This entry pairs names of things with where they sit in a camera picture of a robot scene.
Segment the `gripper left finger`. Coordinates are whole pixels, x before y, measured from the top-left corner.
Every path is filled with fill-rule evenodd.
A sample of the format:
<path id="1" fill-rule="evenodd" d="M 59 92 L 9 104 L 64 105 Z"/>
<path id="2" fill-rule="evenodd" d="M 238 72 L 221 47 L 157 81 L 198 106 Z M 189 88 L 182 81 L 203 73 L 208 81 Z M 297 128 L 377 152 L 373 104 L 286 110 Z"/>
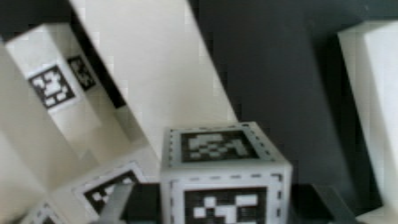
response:
<path id="1" fill-rule="evenodd" d="M 118 184 L 91 224 L 160 224 L 160 185 Z"/>

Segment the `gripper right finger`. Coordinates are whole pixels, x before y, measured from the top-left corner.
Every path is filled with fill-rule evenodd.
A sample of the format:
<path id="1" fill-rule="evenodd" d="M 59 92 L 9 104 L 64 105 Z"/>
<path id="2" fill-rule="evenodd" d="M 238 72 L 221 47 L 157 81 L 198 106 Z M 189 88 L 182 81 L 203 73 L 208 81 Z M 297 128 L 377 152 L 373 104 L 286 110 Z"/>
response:
<path id="1" fill-rule="evenodd" d="M 359 224 L 343 198 L 327 185 L 299 184 L 292 189 L 292 224 Z"/>

